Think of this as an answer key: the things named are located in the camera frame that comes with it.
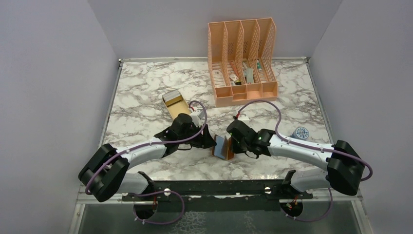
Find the brown leather card holder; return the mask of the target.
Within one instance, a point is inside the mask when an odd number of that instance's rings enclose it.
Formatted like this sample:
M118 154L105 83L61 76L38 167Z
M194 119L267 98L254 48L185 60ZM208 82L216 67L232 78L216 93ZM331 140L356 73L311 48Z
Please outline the brown leather card holder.
M234 158L235 154L233 153L231 146L232 141L226 136L222 137L219 135L214 136L216 145L212 148L212 155L214 157L220 158L222 160L231 160Z

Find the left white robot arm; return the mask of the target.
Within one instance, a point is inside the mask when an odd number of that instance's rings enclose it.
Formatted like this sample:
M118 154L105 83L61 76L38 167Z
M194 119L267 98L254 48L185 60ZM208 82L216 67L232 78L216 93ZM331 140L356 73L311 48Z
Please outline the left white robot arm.
M216 146L207 124L196 125L193 117L179 114L165 130L150 140L118 151L104 144L81 169L78 179L86 186L86 193L104 202L117 193L136 194L141 200L151 198L153 187L142 174L128 175L127 171L144 162L165 158L188 144L191 148L208 149Z

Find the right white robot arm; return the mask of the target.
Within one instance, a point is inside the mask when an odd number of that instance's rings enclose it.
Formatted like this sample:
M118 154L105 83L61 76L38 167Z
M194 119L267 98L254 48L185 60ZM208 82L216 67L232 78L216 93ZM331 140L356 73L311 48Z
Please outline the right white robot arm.
M286 198L318 188L332 188L344 195L358 193L365 165L346 141L319 144L279 135L268 129L256 132L240 120L234 120L226 130L236 154L283 156L316 166L316 169L289 173L281 185Z

